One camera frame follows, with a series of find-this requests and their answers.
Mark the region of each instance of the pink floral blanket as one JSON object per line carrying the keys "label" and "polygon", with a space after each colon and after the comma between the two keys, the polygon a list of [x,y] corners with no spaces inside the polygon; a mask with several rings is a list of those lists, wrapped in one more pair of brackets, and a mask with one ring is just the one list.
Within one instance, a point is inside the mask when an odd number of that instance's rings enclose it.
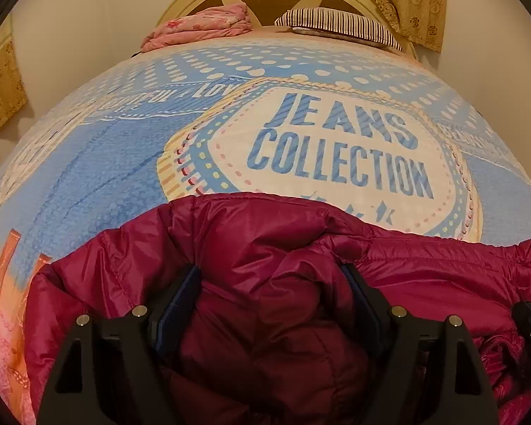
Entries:
{"label": "pink floral blanket", "polygon": [[142,52],[171,45],[224,36],[237,36],[252,30],[245,3],[207,8],[192,16],[164,22],[142,42]]}

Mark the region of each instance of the pink fabric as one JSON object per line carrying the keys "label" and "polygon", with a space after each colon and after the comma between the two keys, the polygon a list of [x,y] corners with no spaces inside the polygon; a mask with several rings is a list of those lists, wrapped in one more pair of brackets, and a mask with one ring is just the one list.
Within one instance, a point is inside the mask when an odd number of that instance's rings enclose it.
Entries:
{"label": "pink fabric", "polygon": [[141,48],[142,52],[149,52],[171,45],[242,35],[251,30],[245,3],[216,6],[164,22],[144,38]]}
{"label": "pink fabric", "polygon": [[525,344],[511,307],[531,300],[531,239],[496,248],[405,234],[328,204],[249,193],[176,199],[41,268],[24,320],[34,410],[78,315],[123,316],[195,263],[202,291],[176,370],[164,370],[185,423],[352,425],[373,366],[348,336],[343,262],[415,316],[460,315],[501,424],[521,421],[531,390],[515,377]]}

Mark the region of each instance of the silver screw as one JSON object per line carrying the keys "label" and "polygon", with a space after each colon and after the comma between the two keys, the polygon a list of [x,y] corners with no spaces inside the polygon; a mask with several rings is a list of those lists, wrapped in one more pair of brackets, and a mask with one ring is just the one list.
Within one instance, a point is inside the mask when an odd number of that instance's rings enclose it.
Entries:
{"label": "silver screw", "polygon": [[403,318],[407,316],[407,310],[405,310],[405,308],[403,308],[401,305],[396,305],[391,307],[391,314],[398,318]]}
{"label": "silver screw", "polygon": [[88,316],[87,314],[82,314],[81,316],[79,316],[77,318],[77,324],[79,326],[85,326],[88,324],[88,322],[91,320],[91,317]]}
{"label": "silver screw", "polygon": [[145,315],[147,312],[148,308],[145,305],[138,305],[133,308],[132,315],[137,316],[139,318],[140,316]]}
{"label": "silver screw", "polygon": [[453,325],[455,328],[458,328],[459,326],[462,326],[462,318],[455,314],[450,315],[449,323],[451,323],[451,325]]}

